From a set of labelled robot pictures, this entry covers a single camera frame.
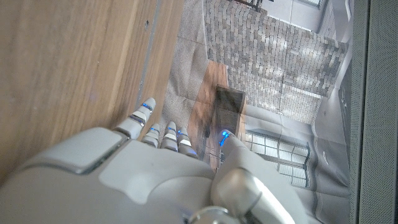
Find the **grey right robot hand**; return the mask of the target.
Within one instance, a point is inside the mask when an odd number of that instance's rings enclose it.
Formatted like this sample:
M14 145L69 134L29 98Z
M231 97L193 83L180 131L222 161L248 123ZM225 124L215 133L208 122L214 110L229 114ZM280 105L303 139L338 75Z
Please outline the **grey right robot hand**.
M91 128L39 153L1 186L2 223L306 223L275 167L223 130L224 163L199 160L185 129L141 131L147 99L114 129Z

